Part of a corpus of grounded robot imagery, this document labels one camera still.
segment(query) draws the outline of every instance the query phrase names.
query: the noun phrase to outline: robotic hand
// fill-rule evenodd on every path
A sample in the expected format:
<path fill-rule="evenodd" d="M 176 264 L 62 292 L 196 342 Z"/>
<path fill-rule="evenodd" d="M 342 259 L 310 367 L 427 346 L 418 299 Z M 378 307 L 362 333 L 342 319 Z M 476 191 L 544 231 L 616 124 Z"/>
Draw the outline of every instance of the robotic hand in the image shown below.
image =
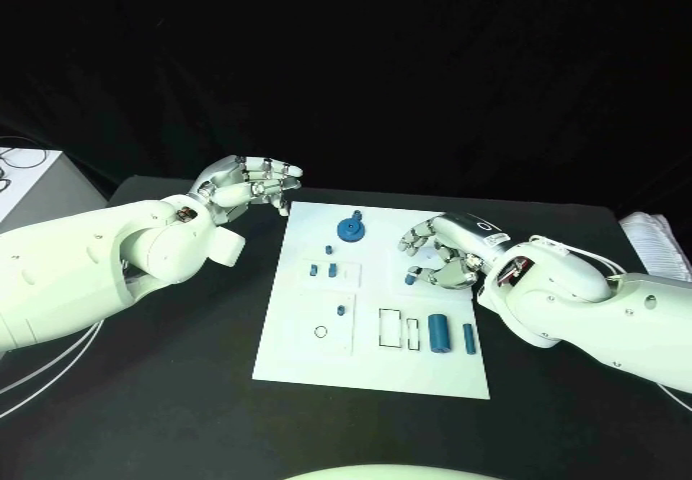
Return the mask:
<path fill-rule="evenodd" d="M 470 214 L 423 222 L 399 250 L 414 256 L 433 237 L 444 266 L 411 267 L 407 283 L 467 288 L 483 273 L 477 301 L 526 342 L 548 348 L 567 340 L 606 365 L 692 392 L 692 284 L 627 274 L 606 258 L 541 236 L 513 244 Z M 613 275 L 604 277 L 575 253 Z"/>
<path fill-rule="evenodd" d="M 208 258 L 234 266 L 245 239 L 221 225 L 251 203 L 287 215 L 300 168 L 229 157 L 186 195 L 52 220 L 0 235 L 0 352 L 84 329 L 188 280 Z"/>

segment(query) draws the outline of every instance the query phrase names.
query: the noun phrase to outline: black curtain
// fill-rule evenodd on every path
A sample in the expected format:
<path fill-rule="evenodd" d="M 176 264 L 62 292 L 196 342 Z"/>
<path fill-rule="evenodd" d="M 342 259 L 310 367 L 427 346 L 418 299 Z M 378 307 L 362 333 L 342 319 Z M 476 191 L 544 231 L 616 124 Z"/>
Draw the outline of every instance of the black curtain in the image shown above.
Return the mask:
<path fill-rule="evenodd" d="M 273 156 L 307 186 L 660 212 L 692 245 L 683 2 L 170 3 L 3 7 L 0 133 L 107 189 Z"/>

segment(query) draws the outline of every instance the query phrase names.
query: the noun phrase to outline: black table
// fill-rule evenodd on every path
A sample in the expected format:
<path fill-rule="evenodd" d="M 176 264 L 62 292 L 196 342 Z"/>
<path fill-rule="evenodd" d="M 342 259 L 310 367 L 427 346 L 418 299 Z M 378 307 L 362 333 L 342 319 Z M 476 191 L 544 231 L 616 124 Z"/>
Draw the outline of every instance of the black table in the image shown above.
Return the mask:
<path fill-rule="evenodd" d="M 189 185 L 134 177 L 111 204 Z M 291 199 L 469 211 L 515 239 L 541 233 L 643 271 L 604 208 L 313 189 Z M 254 206 L 232 228 L 248 240 L 235 268 L 209 261 L 115 315 L 69 374 L 0 421 L 3 479 L 275 479 L 363 463 L 512 479 L 692 477 L 692 416 L 656 385 L 564 342 L 532 347 L 477 305 L 490 401 L 254 381 L 286 219 Z M 72 341 L 12 352 L 3 378 Z"/>

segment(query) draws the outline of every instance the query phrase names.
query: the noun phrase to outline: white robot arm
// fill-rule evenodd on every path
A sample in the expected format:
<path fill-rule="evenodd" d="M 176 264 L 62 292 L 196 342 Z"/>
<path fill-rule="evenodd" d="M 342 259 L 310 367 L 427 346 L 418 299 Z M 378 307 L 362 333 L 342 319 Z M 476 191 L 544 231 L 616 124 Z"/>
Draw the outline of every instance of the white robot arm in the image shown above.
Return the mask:
<path fill-rule="evenodd" d="M 526 342 L 548 348 L 567 340 L 610 367 L 692 392 L 692 284 L 627 274 L 610 260 L 541 236 L 513 245 L 473 215 L 430 219 L 404 235 L 399 249 L 415 255 L 431 237 L 444 266 L 412 267 L 407 283 L 467 288 L 485 273 L 479 303 Z M 613 275 L 604 277 L 574 252 Z"/>
<path fill-rule="evenodd" d="M 301 174 L 275 160 L 232 155 L 186 195 L 0 235 L 0 352 L 84 329 L 188 280 L 206 258 L 234 266 L 245 239 L 221 225 L 248 203 L 271 203 L 287 215 L 283 192 L 300 187 Z"/>

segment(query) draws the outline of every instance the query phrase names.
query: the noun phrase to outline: blue object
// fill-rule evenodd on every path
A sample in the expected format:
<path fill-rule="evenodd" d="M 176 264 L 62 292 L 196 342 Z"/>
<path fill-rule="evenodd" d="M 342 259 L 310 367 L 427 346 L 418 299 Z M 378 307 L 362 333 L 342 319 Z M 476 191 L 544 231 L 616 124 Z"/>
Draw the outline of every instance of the blue object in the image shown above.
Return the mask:
<path fill-rule="evenodd" d="M 428 316 L 430 349 L 435 353 L 451 352 L 447 317 L 440 313 Z"/>
<path fill-rule="evenodd" d="M 353 212 L 350 218 L 345 218 L 336 226 L 336 234 L 345 242 L 358 242 L 365 237 L 365 225 L 361 219 L 363 215 L 361 210 Z"/>
<path fill-rule="evenodd" d="M 476 353 L 476 339 L 473 338 L 473 325 L 464 323 L 464 342 L 466 342 L 466 353 L 473 355 Z"/>

